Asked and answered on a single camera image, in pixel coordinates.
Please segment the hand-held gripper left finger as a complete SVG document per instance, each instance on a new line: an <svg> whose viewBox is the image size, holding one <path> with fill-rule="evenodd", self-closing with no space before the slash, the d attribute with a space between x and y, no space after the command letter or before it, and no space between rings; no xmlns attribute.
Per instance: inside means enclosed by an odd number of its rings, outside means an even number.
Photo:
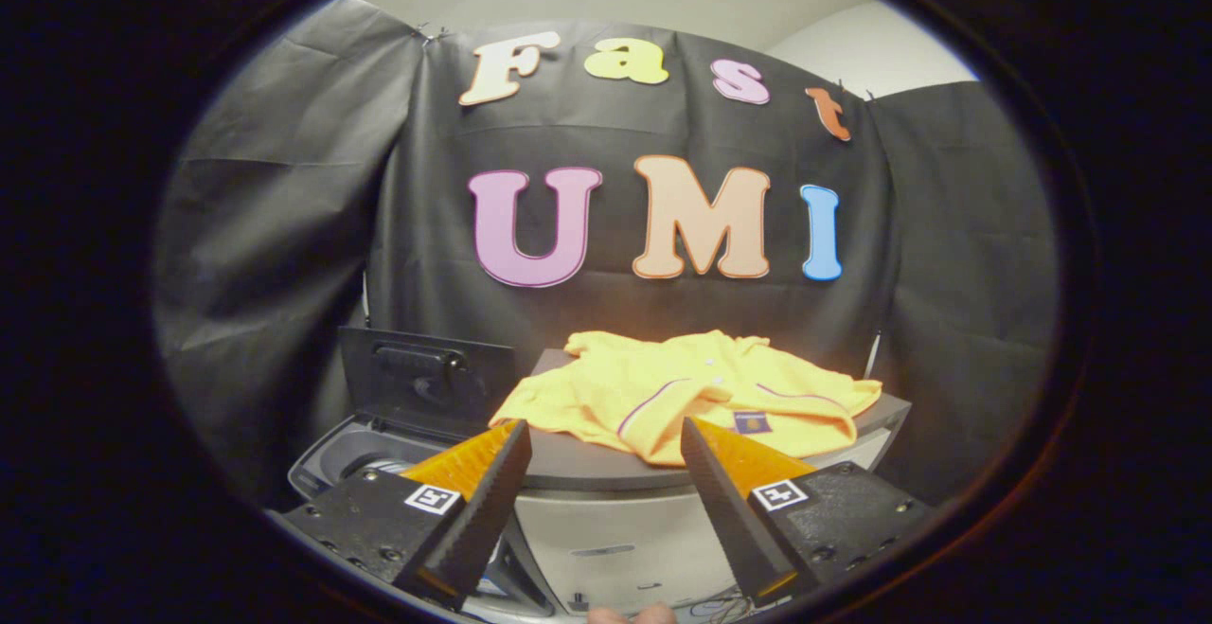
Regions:
<svg viewBox="0 0 1212 624"><path fill-rule="evenodd" d="M415 599L461 608L488 571L531 460L526 420L411 464L350 463L281 522L318 549Z"/></svg>

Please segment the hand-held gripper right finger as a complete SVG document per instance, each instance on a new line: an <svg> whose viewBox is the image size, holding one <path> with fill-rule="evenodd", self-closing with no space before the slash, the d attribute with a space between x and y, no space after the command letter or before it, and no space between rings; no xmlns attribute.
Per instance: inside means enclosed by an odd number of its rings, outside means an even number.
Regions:
<svg viewBox="0 0 1212 624"><path fill-rule="evenodd" d="M741 596L755 607L851 577L934 516L852 460L813 466L701 418L684 418L680 446Z"/></svg>

